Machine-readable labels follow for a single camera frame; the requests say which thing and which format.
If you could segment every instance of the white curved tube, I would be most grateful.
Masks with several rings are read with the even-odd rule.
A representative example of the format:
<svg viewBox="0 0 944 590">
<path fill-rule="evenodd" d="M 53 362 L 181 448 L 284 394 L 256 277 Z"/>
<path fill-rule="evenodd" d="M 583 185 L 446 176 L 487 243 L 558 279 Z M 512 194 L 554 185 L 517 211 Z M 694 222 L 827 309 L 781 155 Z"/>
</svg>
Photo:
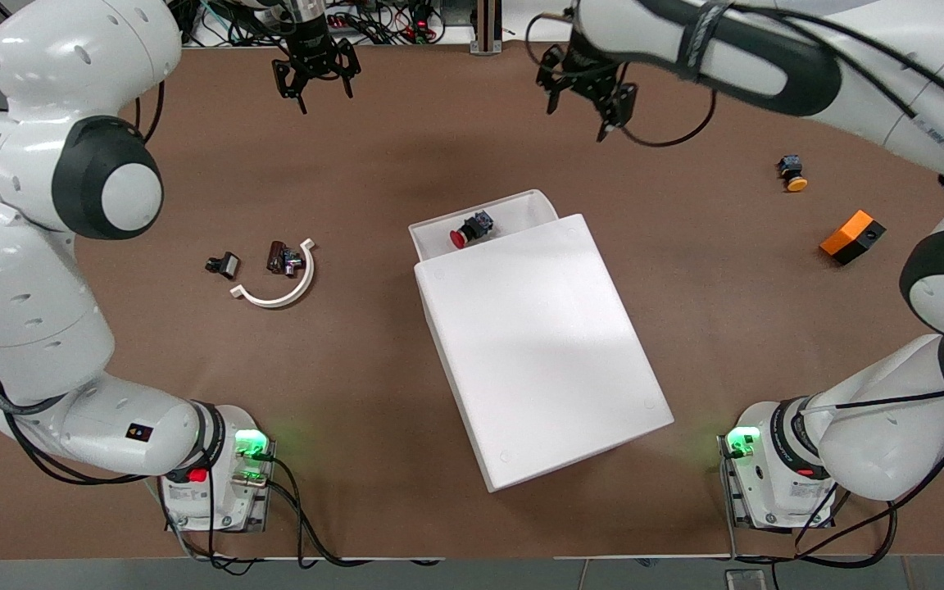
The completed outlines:
<svg viewBox="0 0 944 590">
<path fill-rule="evenodd" d="M 315 242 L 311 241 L 311 238 L 305 239 L 301 243 L 301 251 L 304 252 L 304 259 L 307 262 L 304 268 L 304 274 L 301 276 L 300 283 L 297 284 L 297 287 L 293 288 L 293 291 L 289 292 L 278 299 L 258 299 L 257 297 L 252 296 L 247 289 L 244 288 L 241 284 L 232 287 L 232 297 L 239 299 L 240 297 L 245 297 L 248 302 L 252 305 L 258 307 L 267 307 L 267 309 L 274 309 L 275 307 L 282 307 L 291 305 L 291 303 L 296 302 L 297 299 L 304 295 L 304 292 L 308 290 L 308 285 L 311 284 L 312 273 L 315 272 L 315 262 L 311 259 L 311 248 L 315 246 Z"/>
</svg>

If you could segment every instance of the green indicator light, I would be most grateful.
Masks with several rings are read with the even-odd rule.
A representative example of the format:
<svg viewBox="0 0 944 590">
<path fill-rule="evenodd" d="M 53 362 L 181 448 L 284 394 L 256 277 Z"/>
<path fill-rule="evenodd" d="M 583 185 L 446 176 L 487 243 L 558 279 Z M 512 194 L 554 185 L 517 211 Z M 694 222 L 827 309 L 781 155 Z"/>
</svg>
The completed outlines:
<svg viewBox="0 0 944 590">
<path fill-rule="evenodd" d="M 269 447 L 269 438 L 260 430 L 239 430 L 235 433 L 235 452 L 239 455 L 257 455 Z"/>
<path fill-rule="evenodd" d="M 752 455 L 752 443 L 760 440 L 760 429 L 756 426 L 738 426 L 727 433 L 727 446 L 731 449 L 731 457 L 741 459 L 742 456 Z"/>
</svg>

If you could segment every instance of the white box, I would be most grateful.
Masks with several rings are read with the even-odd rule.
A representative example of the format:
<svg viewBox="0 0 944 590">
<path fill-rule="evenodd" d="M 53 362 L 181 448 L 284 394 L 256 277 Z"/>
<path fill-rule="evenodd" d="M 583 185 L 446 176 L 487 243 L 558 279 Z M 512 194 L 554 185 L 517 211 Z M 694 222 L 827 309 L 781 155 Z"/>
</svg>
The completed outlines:
<svg viewBox="0 0 944 590">
<path fill-rule="evenodd" d="M 494 232 L 457 250 L 450 231 L 482 210 Z M 555 220 L 529 191 L 410 233 L 424 317 L 490 492 L 672 422 L 582 216 Z"/>
</svg>

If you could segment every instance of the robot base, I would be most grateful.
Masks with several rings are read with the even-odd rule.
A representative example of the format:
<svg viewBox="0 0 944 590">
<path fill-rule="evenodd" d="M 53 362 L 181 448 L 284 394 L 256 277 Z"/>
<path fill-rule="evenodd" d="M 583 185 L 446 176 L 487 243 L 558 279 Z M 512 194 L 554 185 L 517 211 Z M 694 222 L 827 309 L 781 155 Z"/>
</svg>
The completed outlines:
<svg viewBox="0 0 944 590">
<path fill-rule="evenodd" d="M 771 439 L 771 415 L 777 407 L 770 401 L 753 404 L 723 437 L 734 526 L 776 533 L 802 528 L 834 485 L 832 479 L 803 477 L 778 458 Z M 833 502 L 834 497 L 825 502 L 812 526 L 828 525 Z"/>
<path fill-rule="evenodd" d="M 160 477 L 162 500 L 180 530 L 206 531 L 211 526 L 229 533 L 261 533 L 265 530 L 272 463 L 251 461 L 236 452 L 236 433 L 257 429 L 254 419 L 236 406 L 218 406 L 225 419 L 225 441 L 216 464 L 201 482 L 176 483 Z M 269 455 L 275 444 L 265 450 Z M 259 475 L 250 478 L 246 475 Z M 214 501 L 211 509 L 210 482 Z"/>
</svg>

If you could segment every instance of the brown table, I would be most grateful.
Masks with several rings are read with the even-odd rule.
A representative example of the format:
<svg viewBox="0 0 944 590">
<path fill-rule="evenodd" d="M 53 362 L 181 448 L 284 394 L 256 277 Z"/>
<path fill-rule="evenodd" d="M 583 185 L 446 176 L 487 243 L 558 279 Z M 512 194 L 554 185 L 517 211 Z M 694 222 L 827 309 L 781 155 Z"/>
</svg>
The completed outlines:
<svg viewBox="0 0 944 590">
<path fill-rule="evenodd" d="M 338 554 L 726 553 L 715 435 L 750 403 L 827 388 L 924 333 L 896 277 L 944 214 L 932 173 L 723 98 L 688 144 L 596 145 L 581 98 L 544 115 L 518 46 L 492 59 L 359 50 L 355 100 L 312 83 L 308 116 L 277 96 L 274 50 L 186 52 L 150 144 L 166 183 L 160 220 L 131 242 L 78 247 L 115 330 L 109 370 L 247 408 Z M 668 138 L 697 123 L 703 88 L 633 73 L 635 130 Z M 801 194 L 774 178 L 789 152 L 805 160 Z M 529 188 L 561 216 L 584 214 L 675 423 L 490 494 L 424 324 L 407 226 Z M 817 243 L 859 208 L 887 235 L 836 268 Z M 281 294 L 291 284 L 260 268 L 267 245 L 310 236 L 317 276 L 291 309 L 236 302 L 202 269 L 228 249 L 255 294 Z M 840 520 L 876 509 L 851 503 Z M 268 533 L 220 549 L 291 556 L 293 522 L 276 503 Z M 50 481 L 0 434 L 0 559 L 178 556 L 161 527 L 142 485 Z M 881 537 L 878 524 L 831 549 L 871 552 Z M 790 550 L 756 531 L 738 544 Z M 944 475 L 902 511 L 894 550 L 944 553 Z"/>
</svg>

